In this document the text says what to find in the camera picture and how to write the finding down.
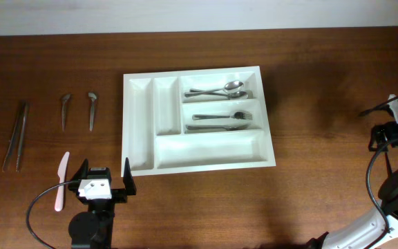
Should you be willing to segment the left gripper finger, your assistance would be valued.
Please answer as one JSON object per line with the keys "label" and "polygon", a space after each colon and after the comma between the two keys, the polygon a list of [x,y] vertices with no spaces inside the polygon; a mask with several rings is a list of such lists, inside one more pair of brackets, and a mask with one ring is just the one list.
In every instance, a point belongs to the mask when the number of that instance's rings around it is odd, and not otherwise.
{"label": "left gripper finger", "polygon": [[125,187],[127,194],[136,194],[137,193],[137,188],[136,188],[135,182],[133,180],[133,176],[131,174],[130,162],[129,162],[128,157],[126,157],[125,162],[124,162],[124,172],[123,172],[122,180],[123,180],[124,187]]}
{"label": "left gripper finger", "polygon": [[81,164],[80,168],[75,172],[71,181],[80,181],[82,179],[86,179],[88,173],[88,159],[86,158]]}

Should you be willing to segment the steel spoon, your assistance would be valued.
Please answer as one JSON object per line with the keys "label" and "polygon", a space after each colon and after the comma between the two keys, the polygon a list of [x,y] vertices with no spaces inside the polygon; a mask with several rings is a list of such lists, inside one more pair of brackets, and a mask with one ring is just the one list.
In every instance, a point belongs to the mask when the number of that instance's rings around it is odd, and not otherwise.
{"label": "steel spoon", "polygon": [[187,98],[192,93],[205,93],[206,95],[217,95],[220,97],[225,97],[228,100],[247,99],[249,97],[249,94],[246,91],[238,91],[235,93],[218,93],[217,91],[214,91],[214,92],[208,93],[208,92],[202,91],[200,89],[190,89],[189,92],[184,93],[184,96]]}
{"label": "steel spoon", "polygon": [[240,80],[235,80],[235,81],[231,81],[226,83],[226,85],[224,85],[224,87],[220,88],[220,89],[212,89],[212,90],[208,90],[208,91],[199,91],[199,92],[187,92],[184,94],[184,96],[186,98],[190,98],[190,97],[195,97],[198,95],[204,95],[204,94],[208,94],[208,93],[214,93],[217,91],[223,91],[226,94],[232,94],[232,93],[236,93],[239,90],[241,90],[244,87],[244,83]]}

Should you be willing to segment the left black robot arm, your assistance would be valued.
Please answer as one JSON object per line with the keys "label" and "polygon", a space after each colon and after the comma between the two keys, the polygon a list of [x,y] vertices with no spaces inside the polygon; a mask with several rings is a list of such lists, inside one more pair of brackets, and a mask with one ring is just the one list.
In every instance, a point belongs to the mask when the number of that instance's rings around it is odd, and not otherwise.
{"label": "left black robot arm", "polygon": [[68,233],[72,248],[110,248],[113,235],[115,206],[126,203],[137,189],[131,175],[129,161],[124,163],[123,188],[111,187],[111,171],[107,167],[88,166],[84,160],[71,178],[68,189],[88,210],[76,214],[70,221]]}

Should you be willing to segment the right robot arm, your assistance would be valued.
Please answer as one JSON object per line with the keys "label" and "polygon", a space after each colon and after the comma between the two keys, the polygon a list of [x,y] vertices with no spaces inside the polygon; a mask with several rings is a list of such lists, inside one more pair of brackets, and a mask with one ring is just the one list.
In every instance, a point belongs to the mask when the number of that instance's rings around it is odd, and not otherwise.
{"label": "right robot arm", "polygon": [[366,189],[373,208],[340,230],[310,239],[305,248],[377,248],[398,238],[398,169],[392,171],[386,160],[388,177],[378,195],[373,194],[370,184],[371,171],[380,154],[386,154],[389,147],[398,147],[398,123],[374,127],[373,138],[377,146],[368,147],[374,155],[366,170]]}

